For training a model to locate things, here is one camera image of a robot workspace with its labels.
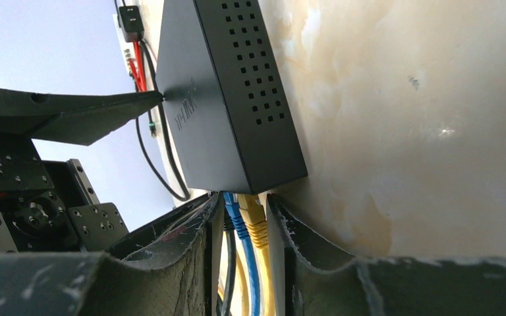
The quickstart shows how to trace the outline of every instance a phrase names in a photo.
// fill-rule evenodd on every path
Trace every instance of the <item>dark spot on surface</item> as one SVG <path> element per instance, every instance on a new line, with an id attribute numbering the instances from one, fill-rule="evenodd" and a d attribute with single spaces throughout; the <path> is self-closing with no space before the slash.
<path id="1" fill-rule="evenodd" d="M 410 84 L 412 85 L 412 87 L 414 87 L 414 90 L 418 90 L 418 88 L 420 87 L 420 83 L 418 82 L 418 79 L 410 76 L 408 78 L 408 82 L 410 82 Z"/>

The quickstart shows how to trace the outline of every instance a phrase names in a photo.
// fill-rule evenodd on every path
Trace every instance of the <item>blue ethernet cable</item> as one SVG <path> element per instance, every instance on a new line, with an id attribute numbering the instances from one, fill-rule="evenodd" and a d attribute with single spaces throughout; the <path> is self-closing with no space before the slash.
<path id="1" fill-rule="evenodd" d="M 259 282 L 259 272 L 257 270 L 257 261 L 255 261 L 255 252 L 253 250 L 253 243 L 247 227 L 243 222 L 239 212 L 239 203 L 237 198 L 232 193 L 224 192 L 224 201 L 226 203 L 226 211 L 232 218 L 237 236 L 241 240 L 243 250 L 245 252 L 245 259 L 247 261 L 247 269 L 249 270 L 249 286 L 251 291 L 251 316 L 260 316 L 261 313 L 261 286 Z"/>

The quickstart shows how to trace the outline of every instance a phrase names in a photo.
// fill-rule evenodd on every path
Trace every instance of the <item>tp-link logo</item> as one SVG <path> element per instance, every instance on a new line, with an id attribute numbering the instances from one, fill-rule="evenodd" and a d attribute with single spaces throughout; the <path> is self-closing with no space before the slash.
<path id="1" fill-rule="evenodd" d="M 195 80 L 191 78 L 191 85 L 187 90 L 185 98 L 183 99 L 183 104 L 179 109 L 179 113 L 177 113 L 175 117 L 175 122 L 177 123 L 177 130 L 181 130 L 183 128 L 183 124 L 187 123 L 187 120 L 191 118 L 191 115 L 195 113 L 197 110 L 197 103 L 195 101 L 195 91 L 197 87 L 195 86 Z"/>

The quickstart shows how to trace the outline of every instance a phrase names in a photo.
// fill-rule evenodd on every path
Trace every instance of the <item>black metal box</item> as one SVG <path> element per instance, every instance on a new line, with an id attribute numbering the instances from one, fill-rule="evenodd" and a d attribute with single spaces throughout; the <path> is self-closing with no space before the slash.
<path id="1" fill-rule="evenodd" d="M 191 188 L 256 194 L 307 175 L 257 1 L 165 0 L 156 82 Z"/>

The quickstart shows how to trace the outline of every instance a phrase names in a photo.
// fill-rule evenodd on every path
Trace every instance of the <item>power adapter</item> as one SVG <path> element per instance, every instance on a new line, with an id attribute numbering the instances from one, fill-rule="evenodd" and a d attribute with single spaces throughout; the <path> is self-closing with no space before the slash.
<path id="1" fill-rule="evenodd" d="M 144 36 L 144 25 L 140 17 L 140 11 L 136 5 L 119 7 L 119 20 L 123 37 L 127 43 L 142 40 Z"/>

